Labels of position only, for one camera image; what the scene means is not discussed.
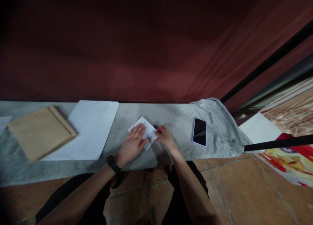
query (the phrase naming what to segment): brown tile floor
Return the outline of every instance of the brown tile floor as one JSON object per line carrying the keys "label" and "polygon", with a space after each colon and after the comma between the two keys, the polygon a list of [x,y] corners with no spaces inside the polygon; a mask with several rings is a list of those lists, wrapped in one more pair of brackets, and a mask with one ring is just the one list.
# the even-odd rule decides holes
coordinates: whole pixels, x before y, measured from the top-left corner
{"label": "brown tile floor", "polygon": [[[313,188],[295,186],[251,154],[195,161],[223,224],[312,224]],[[66,180],[2,188],[13,221],[34,223],[48,197]],[[161,224],[174,188],[163,168],[130,172],[111,190],[108,224]]]}

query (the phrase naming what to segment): black phone screen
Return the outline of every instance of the black phone screen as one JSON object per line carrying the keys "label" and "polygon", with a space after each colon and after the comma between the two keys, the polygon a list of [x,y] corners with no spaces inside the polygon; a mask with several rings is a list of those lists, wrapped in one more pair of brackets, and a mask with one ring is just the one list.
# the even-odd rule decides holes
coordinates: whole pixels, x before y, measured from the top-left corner
{"label": "black phone screen", "polygon": [[195,126],[193,127],[193,141],[202,146],[206,146],[206,122],[195,118]]}

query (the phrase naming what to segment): gray cloth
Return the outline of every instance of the gray cloth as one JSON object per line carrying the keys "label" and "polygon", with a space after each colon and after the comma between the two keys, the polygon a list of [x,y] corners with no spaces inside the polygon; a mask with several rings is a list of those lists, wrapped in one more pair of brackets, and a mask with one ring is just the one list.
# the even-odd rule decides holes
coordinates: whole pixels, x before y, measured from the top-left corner
{"label": "gray cloth", "polygon": [[[13,116],[13,119],[18,119],[43,107],[54,105],[68,117],[76,104],[0,101],[0,116]],[[190,104],[121,103],[103,153],[97,161],[39,161],[30,164],[16,138],[6,128],[0,137],[0,186],[28,184],[95,172],[106,163],[108,155],[118,153],[128,134],[127,129],[141,116],[152,125],[163,124],[169,128],[186,160],[235,157],[244,151],[238,127],[218,99],[202,99]],[[206,147],[191,141],[195,117],[207,123]],[[170,163],[171,158],[164,146],[154,143],[123,170],[152,168]]]}

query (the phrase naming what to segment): person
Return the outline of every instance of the person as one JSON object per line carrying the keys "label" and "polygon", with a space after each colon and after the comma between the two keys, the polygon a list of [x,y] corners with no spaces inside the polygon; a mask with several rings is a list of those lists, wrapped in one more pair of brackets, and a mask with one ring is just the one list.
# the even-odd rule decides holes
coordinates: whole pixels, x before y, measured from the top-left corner
{"label": "person", "polygon": [[[147,143],[142,139],[143,124],[128,134],[113,161],[121,169],[140,154]],[[186,162],[170,131],[163,125],[157,128],[157,141],[170,152],[174,166],[165,167],[174,187],[172,200],[162,224],[220,224],[207,194],[205,180],[192,161]],[[106,224],[103,215],[105,200],[110,195],[110,180],[116,169],[105,164],[94,174],[78,175],[58,188],[36,214],[37,224]]]}

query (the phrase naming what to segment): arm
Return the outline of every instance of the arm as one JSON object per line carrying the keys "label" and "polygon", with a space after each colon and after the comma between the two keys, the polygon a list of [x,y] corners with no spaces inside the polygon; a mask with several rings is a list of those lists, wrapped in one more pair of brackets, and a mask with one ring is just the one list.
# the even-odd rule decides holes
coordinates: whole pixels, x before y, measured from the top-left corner
{"label": "arm", "polygon": [[[118,155],[115,156],[115,162],[120,168],[141,152],[147,143],[146,139],[142,140],[144,133],[143,124],[137,125],[129,132]],[[108,164],[105,164],[97,173],[66,197],[39,224],[77,224],[99,191],[114,175],[115,172]]]}
{"label": "arm", "polygon": [[220,224],[214,208],[199,180],[174,143],[170,131],[160,126],[156,135],[170,152],[190,218],[194,224]]}

